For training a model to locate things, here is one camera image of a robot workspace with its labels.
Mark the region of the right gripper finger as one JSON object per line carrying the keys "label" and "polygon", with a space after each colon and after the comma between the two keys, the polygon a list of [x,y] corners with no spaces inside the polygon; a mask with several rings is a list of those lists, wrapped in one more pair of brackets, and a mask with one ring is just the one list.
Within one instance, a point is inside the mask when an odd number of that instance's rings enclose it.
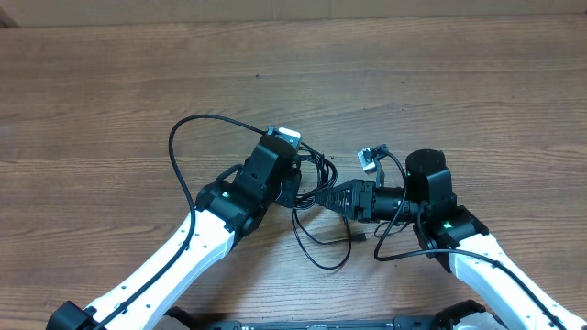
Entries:
{"label": "right gripper finger", "polygon": [[315,200],[317,204],[323,204],[323,201],[332,196],[332,197],[353,197],[359,200],[360,191],[363,188],[365,181],[364,180],[351,180],[340,185],[327,188],[324,191],[318,192],[315,196]]}
{"label": "right gripper finger", "polygon": [[357,198],[330,196],[323,201],[323,206],[351,220],[361,219],[360,203]]}

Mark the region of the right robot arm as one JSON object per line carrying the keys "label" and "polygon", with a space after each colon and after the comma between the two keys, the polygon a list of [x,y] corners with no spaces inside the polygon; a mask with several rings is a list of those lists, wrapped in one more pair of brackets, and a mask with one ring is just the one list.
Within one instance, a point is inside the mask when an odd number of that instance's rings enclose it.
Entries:
{"label": "right robot arm", "polygon": [[585,320],[541,290],[507,257],[486,225],[458,203],[440,150],[409,154],[399,170],[404,185],[387,187],[381,161],[385,146],[359,152],[373,181],[351,180],[316,195],[316,203],[362,223],[402,222],[413,227],[418,256],[435,259],[471,287],[507,329],[583,329]]}

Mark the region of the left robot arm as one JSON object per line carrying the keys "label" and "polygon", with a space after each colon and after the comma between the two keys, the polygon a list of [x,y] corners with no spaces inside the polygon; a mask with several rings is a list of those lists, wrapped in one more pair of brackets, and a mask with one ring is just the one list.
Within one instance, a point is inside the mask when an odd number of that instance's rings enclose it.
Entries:
{"label": "left robot arm", "polygon": [[[255,231],[272,204],[288,206],[301,135],[281,127],[262,135],[246,159],[197,195],[195,209],[134,273],[85,308],[65,302],[49,329],[152,329],[210,266]],[[234,180],[227,182],[225,176]]]}

